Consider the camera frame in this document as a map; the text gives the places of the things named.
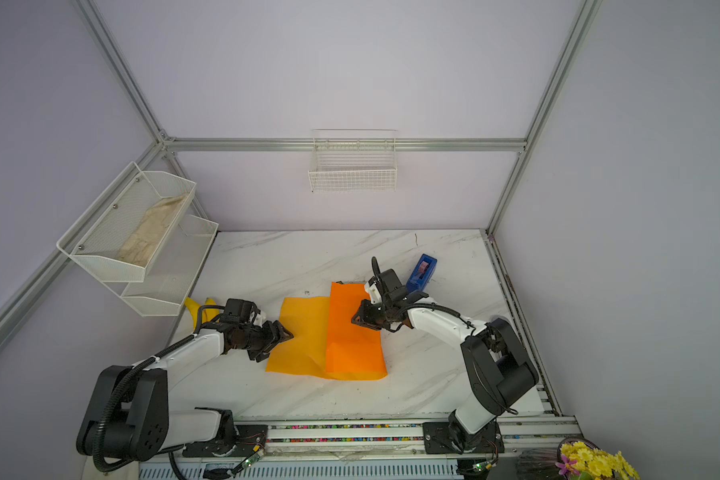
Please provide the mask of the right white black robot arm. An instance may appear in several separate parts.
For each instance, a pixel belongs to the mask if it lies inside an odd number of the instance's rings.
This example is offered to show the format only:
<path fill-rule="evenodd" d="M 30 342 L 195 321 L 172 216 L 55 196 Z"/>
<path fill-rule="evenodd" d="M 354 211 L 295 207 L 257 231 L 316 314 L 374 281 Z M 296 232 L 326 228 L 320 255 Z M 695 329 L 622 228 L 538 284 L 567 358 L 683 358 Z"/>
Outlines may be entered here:
<path fill-rule="evenodd" d="M 488 321 L 468 318 L 424 292 L 408 291 L 392 269 L 382 271 L 373 262 L 372 271 L 364 285 L 369 298 L 352 316 L 354 325 L 390 333 L 408 327 L 457 348 L 462 355 L 471 393 L 447 421 L 423 425 L 426 452 L 500 453 L 496 419 L 515 414 L 514 404 L 539 382 L 539 373 L 510 322 L 502 316 Z"/>

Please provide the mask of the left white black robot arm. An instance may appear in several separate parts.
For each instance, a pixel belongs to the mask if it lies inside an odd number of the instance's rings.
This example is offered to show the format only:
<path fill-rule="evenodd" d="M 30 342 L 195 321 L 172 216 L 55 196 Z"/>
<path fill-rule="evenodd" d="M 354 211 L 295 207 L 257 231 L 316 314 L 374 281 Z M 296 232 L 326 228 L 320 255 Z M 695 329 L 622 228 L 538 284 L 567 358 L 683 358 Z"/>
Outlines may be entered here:
<path fill-rule="evenodd" d="M 79 454 L 110 472 L 157 455 L 189 450 L 231 456 L 254 446 L 228 409 L 170 405 L 172 390 L 191 373 L 231 351 L 256 363 L 294 335 L 266 319 L 252 301 L 197 304 L 195 325 L 186 337 L 131 365 L 113 365 L 97 378 L 76 438 Z"/>

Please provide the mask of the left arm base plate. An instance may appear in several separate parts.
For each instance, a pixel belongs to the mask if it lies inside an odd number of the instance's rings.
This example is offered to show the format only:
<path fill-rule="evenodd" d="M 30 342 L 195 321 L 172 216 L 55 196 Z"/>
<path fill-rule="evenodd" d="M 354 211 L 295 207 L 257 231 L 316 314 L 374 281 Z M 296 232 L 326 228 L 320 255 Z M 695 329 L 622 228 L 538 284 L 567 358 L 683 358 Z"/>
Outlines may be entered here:
<path fill-rule="evenodd" d="M 269 427 L 266 424 L 236 424 L 229 434 L 188 444 L 181 455 L 184 458 L 245 458 L 259 447 L 264 449 Z"/>

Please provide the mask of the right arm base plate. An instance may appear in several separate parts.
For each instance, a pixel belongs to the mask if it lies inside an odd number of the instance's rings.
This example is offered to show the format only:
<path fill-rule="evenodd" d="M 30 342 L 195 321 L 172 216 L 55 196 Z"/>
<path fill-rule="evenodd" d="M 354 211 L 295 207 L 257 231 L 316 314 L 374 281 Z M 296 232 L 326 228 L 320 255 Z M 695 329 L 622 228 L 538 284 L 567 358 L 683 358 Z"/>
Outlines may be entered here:
<path fill-rule="evenodd" d="M 422 432 L 427 454 L 498 455 L 505 451 L 496 421 L 489 422 L 475 434 L 468 433 L 456 421 L 425 422 Z"/>

